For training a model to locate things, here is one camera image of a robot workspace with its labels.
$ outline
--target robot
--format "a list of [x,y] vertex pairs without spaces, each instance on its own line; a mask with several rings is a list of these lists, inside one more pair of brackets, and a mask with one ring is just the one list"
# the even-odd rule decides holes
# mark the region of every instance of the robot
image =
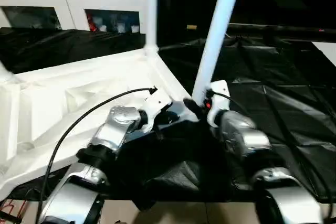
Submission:
[[[249,117],[229,110],[228,97],[225,81],[211,83],[204,101],[207,123],[226,151],[240,160],[257,195],[255,206],[260,222],[322,224],[319,204],[272,150],[266,134]],[[77,153],[78,162],[70,166],[49,196],[38,223],[98,223],[103,206],[98,188],[110,186],[110,165],[125,136],[134,131],[151,131],[155,117],[171,104],[170,97],[157,90],[139,110],[112,107],[88,146]]]

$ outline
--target white metal pole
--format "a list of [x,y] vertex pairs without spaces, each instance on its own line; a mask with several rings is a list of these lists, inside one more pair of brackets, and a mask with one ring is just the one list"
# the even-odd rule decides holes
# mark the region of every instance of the white metal pole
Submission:
[[156,22],[157,22],[158,0],[147,0],[146,14],[146,45],[145,49],[157,52],[156,44]]
[[211,82],[235,3],[236,0],[217,0],[192,95],[198,105],[202,104],[204,91]]

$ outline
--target black tarp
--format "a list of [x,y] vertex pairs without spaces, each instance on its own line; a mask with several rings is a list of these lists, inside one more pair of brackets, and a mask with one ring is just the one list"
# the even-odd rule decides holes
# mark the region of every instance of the black tarp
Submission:
[[[14,73],[133,50],[143,36],[0,29],[0,60]],[[160,56],[191,93],[204,40],[165,46]],[[321,202],[327,196],[306,157],[336,198],[335,66],[310,42],[273,38],[225,40],[213,80],[225,79],[270,138],[290,170]],[[244,173],[225,155],[205,124],[183,122],[127,143],[113,167],[123,181],[114,199],[252,201]],[[50,190],[65,170],[50,178]],[[37,200],[41,180],[17,187],[10,197]]]

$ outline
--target red object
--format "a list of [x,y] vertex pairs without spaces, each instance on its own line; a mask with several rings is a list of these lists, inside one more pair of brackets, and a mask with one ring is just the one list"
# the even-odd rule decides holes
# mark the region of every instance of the red object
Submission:
[[[4,210],[6,207],[10,207],[11,209],[9,210],[8,214],[10,215],[13,211],[14,205],[12,204],[13,200],[11,199],[7,205],[4,205],[0,210]],[[6,220],[0,219],[0,223],[6,223]]]
[[90,31],[98,31],[98,28],[96,27],[95,23],[92,21],[92,15],[87,14],[86,16],[88,17]]

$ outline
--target white cabinet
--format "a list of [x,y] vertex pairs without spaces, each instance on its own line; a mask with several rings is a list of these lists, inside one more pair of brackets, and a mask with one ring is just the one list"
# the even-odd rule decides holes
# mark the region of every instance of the white cabinet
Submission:
[[0,27],[75,28],[66,0],[0,0]]
[[146,0],[67,0],[67,2],[78,30],[90,30],[90,23],[98,29],[104,26],[107,31],[139,31],[142,34],[146,32]]
[[0,27],[145,31],[146,0],[0,0]]

